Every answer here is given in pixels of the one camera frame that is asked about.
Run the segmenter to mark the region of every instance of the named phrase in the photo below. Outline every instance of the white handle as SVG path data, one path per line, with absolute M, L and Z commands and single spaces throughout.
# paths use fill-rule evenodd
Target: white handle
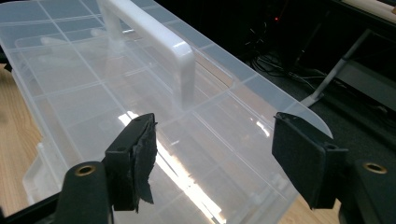
M 188 109 L 193 103 L 195 58 L 189 44 L 152 18 L 130 0 L 97 0 L 110 40 L 123 49 L 120 20 L 145 38 L 172 64 L 173 94 L 179 107 Z

